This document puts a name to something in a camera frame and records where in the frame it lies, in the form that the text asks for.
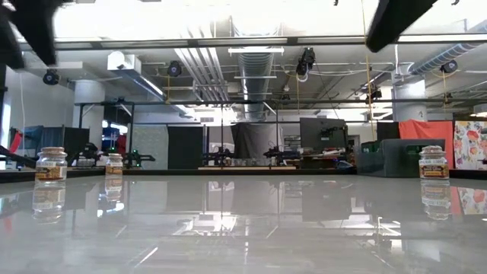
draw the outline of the column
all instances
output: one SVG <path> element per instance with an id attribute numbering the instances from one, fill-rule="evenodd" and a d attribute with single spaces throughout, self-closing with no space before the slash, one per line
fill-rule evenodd
<path id="1" fill-rule="evenodd" d="M 402 76 L 393 75 L 393 99 L 425 99 L 426 86 L 422 76 L 415 76 L 403 80 Z M 393 103 L 394 122 L 415 119 L 428 121 L 428 111 L 425 103 Z"/>
<path id="2" fill-rule="evenodd" d="M 101 102 L 105 100 L 105 87 L 102 83 L 93 80 L 79 80 L 75 85 L 75 103 Z M 73 110 L 73 127 L 77 128 L 79 124 L 79 107 Z M 98 149 L 101 149 L 101 135 L 103 128 L 104 107 L 95 106 L 83 116 L 83 129 L 90 129 L 90 142 L 94 143 Z"/>

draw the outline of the red backdrop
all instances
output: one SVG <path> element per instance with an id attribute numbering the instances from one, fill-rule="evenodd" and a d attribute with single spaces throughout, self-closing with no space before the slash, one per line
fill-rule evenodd
<path id="1" fill-rule="evenodd" d="M 399 122 L 401 139 L 444 139 L 448 167 L 454 169 L 454 124 L 452 121 L 421 122 L 408 120 Z"/>

